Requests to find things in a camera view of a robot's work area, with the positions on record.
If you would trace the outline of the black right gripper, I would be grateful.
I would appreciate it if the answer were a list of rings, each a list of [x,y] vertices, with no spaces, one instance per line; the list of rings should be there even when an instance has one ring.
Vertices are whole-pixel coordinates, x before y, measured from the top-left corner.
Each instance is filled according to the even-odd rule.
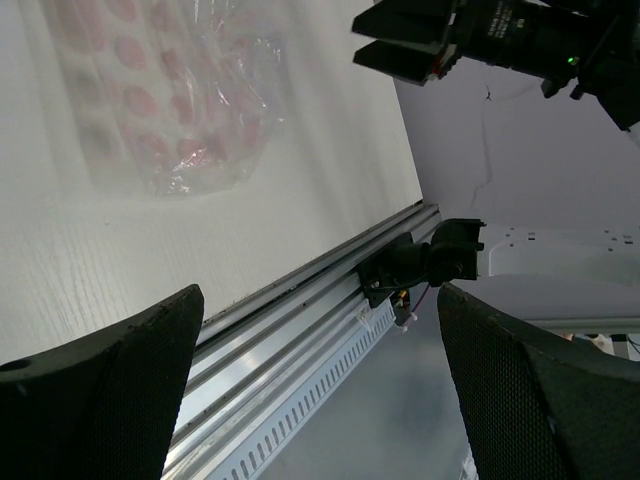
[[[459,1],[438,57],[385,41],[440,42],[452,1],[384,0],[357,15],[351,31],[377,39],[353,62],[411,84],[443,78],[461,58],[561,85],[578,76],[615,23],[608,1]]]

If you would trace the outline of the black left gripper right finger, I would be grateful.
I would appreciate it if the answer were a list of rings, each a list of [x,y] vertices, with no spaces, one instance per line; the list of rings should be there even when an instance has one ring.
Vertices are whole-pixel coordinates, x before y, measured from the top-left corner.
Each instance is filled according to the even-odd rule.
[[[638,478],[638,363],[449,284],[437,308],[479,478]]]

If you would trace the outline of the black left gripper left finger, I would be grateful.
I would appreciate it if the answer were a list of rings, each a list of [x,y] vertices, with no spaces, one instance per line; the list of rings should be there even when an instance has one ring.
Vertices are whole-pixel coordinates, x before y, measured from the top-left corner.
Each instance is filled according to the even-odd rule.
[[[2,478],[160,478],[203,315],[203,294],[190,285],[2,365]]]

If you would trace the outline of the clear zip top bag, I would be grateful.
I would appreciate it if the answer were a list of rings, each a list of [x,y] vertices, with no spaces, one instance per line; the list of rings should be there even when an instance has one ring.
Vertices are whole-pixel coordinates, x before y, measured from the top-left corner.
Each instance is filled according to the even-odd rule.
[[[285,118],[273,1],[45,1],[88,175],[182,197],[254,172]]]

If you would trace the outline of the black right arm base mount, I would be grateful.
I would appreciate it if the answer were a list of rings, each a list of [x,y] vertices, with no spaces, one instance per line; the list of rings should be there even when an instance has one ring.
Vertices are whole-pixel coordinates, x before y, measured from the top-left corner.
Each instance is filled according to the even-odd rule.
[[[479,219],[448,219],[438,224],[429,242],[417,242],[409,232],[392,240],[356,267],[369,305],[376,308],[392,294],[422,283],[439,287],[477,279],[485,226]]]

